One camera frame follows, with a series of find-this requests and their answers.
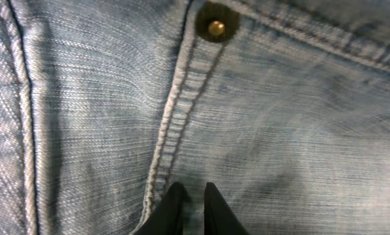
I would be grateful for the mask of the light blue denim shorts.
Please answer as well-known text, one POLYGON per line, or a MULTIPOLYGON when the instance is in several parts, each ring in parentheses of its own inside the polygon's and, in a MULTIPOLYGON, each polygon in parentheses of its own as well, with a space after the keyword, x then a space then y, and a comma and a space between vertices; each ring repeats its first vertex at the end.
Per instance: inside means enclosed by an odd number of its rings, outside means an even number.
POLYGON ((212 181, 251 234, 390 234, 390 1, 0 1, 0 234, 135 234, 212 181))

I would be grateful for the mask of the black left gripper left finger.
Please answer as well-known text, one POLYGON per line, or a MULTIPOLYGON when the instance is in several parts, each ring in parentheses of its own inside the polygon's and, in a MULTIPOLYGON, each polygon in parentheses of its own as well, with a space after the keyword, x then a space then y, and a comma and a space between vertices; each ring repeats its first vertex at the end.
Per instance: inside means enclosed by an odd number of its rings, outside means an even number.
POLYGON ((173 183, 153 214, 135 235, 182 235, 185 200, 184 185, 173 183))

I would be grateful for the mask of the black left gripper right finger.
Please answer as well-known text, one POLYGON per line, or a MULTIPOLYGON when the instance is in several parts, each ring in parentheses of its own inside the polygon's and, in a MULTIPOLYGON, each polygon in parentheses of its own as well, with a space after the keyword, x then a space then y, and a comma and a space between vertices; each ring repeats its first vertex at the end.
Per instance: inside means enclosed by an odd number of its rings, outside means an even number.
POLYGON ((204 191, 204 234, 249 235, 212 182, 206 183, 204 191))

